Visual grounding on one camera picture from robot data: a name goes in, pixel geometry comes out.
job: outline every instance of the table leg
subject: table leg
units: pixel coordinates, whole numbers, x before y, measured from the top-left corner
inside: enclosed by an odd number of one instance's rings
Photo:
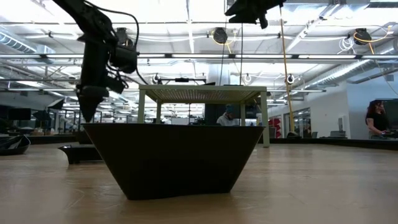
[[[139,124],[144,124],[145,95],[146,95],[146,90],[139,90],[138,118],[137,118],[137,123]]]
[[[263,147],[269,147],[269,125],[268,125],[268,107],[267,107],[267,92],[261,92],[261,120],[265,127],[262,133]]]
[[[246,110],[244,103],[241,103],[241,126],[246,126]]]
[[[157,108],[156,108],[156,123],[160,124],[160,116],[162,114],[162,102],[157,102]]]

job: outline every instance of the desk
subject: desk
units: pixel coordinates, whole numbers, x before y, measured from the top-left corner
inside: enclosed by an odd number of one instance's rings
[[[268,122],[267,88],[264,86],[140,85],[138,123],[144,123],[145,96],[157,103],[156,123],[160,123],[163,103],[240,104],[241,121],[246,119],[245,104],[261,96],[263,124]],[[269,147],[269,129],[263,132],[264,147]]]

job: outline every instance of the robotic arm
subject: robotic arm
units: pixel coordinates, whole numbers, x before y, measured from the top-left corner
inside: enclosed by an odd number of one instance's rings
[[[260,21],[261,29],[268,26],[266,19],[267,10],[275,6],[282,7],[286,0],[236,0],[236,2],[225,12],[226,16],[234,16],[229,19],[230,23],[257,24]]]
[[[137,68],[136,46],[127,36],[123,37],[113,29],[111,20],[96,6],[85,0],[53,0],[76,21],[85,42],[80,83],[76,95],[86,122],[93,118],[97,106],[108,97],[108,89],[122,93],[126,82],[120,75],[108,75],[108,62],[117,68],[117,73],[132,73]]]

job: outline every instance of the yellow pole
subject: yellow pole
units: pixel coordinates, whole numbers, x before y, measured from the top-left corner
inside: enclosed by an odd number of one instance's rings
[[[279,7],[279,11],[280,11],[280,29],[282,32],[282,48],[284,50],[285,84],[286,84],[287,103],[289,105],[290,131],[294,131],[292,102],[290,100],[289,85],[287,84],[286,48],[285,48],[284,22],[283,22],[283,18],[282,18],[282,7]]]

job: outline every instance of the woman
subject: woman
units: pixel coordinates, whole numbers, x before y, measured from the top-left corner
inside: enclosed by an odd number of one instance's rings
[[[370,102],[366,125],[369,128],[370,139],[384,139],[382,135],[389,129],[389,122],[381,100]]]

